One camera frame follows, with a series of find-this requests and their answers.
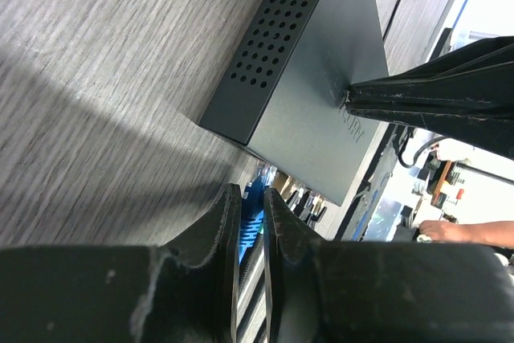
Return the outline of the black network switch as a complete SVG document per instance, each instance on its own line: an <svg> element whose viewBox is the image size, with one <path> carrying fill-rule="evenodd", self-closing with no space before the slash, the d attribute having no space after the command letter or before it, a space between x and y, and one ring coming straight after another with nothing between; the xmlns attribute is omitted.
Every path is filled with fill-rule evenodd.
<svg viewBox="0 0 514 343"><path fill-rule="evenodd" d="M377 130L345 91L387 73L376 0L262 0L199 124L340 205Z"/></svg>

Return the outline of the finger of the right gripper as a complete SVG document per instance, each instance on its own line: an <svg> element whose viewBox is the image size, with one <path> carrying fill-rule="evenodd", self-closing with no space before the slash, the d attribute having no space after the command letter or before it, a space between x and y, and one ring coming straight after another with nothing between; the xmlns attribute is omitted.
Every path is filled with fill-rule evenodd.
<svg viewBox="0 0 514 343"><path fill-rule="evenodd" d="M477 100L350 96L345 107L355 116L427 129L501 157L513 157L512 96Z"/></svg>
<svg viewBox="0 0 514 343"><path fill-rule="evenodd" d="M482 39L397 76L350 86L350 98L510 98L513 37Z"/></svg>

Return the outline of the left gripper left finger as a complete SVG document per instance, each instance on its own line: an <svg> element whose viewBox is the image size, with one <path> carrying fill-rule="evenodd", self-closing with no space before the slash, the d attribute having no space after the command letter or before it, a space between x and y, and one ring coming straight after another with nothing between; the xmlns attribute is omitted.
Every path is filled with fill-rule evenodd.
<svg viewBox="0 0 514 343"><path fill-rule="evenodd" d="M4 342L233 342L241 192L162 246L1 252Z"/></svg>

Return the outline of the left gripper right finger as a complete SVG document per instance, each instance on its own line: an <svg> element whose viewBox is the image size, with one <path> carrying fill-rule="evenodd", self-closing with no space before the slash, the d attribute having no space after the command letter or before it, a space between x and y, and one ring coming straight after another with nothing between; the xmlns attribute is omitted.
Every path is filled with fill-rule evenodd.
<svg viewBox="0 0 514 343"><path fill-rule="evenodd" d="M264 195L270 342L510 342L513 285L486 248L328 241Z"/></svg>

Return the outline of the person hand in background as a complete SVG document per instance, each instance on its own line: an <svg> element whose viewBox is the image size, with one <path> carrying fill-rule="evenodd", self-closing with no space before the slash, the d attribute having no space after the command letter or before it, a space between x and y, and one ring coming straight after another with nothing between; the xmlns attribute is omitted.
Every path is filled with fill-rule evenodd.
<svg viewBox="0 0 514 343"><path fill-rule="evenodd" d="M469 240L465 226L446 221L425 220L420 223L419 232L434 242L465 243Z"/></svg>

